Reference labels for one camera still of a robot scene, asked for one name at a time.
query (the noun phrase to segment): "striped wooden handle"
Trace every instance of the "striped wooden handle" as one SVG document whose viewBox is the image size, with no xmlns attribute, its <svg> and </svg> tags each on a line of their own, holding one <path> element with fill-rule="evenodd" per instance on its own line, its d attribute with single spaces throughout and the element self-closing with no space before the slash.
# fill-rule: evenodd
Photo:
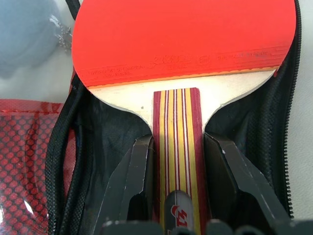
<svg viewBox="0 0 313 235">
<path fill-rule="evenodd" d="M 154 93 L 157 156 L 156 215 L 169 234 L 187 227 L 205 234 L 209 219 L 197 88 Z"/>
</svg>

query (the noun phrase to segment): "white surface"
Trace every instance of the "white surface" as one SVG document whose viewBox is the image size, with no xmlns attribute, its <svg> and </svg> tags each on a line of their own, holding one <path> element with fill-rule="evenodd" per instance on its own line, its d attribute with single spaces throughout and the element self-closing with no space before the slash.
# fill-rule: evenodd
<svg viewBox="0 0 313 235">
<path fill-rule="evenodd" d="M 196 87 L 201 96 L 202 129 L 221 107 L 236 101 L 264 84 L 274 71 L 215 75 L 170 81 L 146 82 L 90 89 L 105 103 L 139 115 L 152 128 L 153 93 Z"/>
<path fill-rule="evenodd" d="M 72 27 L 74 20 L 65 0 L 55 0 L 62 22 Z M 73 65 L 71 55 L 61 48 L 36 68 L 20 68 L 13 77 L 0 77 L 0 99 L 26 99 L 65 102 L 71 81 Z"/>
<path fill-rule="evenodd" d="M 313 1 L 300 0 L 302 48 L 291 107 L 288 164 L 295 219 L 313 219 Z"/>
</svg>

